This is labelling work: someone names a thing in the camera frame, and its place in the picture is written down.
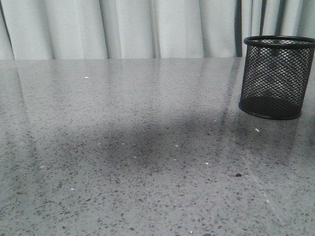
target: curtain fold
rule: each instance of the curtain fold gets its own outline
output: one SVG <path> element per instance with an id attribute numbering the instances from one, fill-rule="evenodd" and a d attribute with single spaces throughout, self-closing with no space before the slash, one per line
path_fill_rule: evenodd
<path id="1" fill-rule="evenodd" d="M 250 35 L 315 37 L 314 0 L 1 0 L 0 59 L 244 56 Z"/>

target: curtain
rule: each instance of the curtain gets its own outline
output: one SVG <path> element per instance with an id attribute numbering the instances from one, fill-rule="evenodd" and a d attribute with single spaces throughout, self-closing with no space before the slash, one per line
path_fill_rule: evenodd
<path id="1" fill-rule="evenodd" d="M 244 56 L 250 35 L 315 37 L 315 0 L 1 0 L 0 59 Z"/>

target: table surface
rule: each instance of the table surface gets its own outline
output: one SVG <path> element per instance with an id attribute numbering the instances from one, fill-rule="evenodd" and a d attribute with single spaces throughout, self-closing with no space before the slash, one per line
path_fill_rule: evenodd
<path id="1" fill-rule="evenodd" d="M 244 62 L 1 61 L 0 235 L 314 235 L 314 69 L 267 120 Z"/>

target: pen holder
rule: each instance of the pen holder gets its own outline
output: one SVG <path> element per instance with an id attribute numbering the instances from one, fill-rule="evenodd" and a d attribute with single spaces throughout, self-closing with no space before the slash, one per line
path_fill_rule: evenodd
<path id="1" fill-rule="evenodd" d="M 268 119 L 301 115 L 314 57 L 315 39 L 293 36 L 252 36 L 247 44 L 239 107 Z"/>

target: black mesh pen holder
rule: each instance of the black mesh pen holder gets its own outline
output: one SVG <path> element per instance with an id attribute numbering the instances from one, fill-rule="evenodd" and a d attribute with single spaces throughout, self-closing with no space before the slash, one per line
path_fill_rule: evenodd
<path id="1" fill-rule="evenodd" d="M 239 107 L 268 119 L 301 115 L 314 57 L 315 39 L 253 36 L 244 39 L 247 54 Z"/>

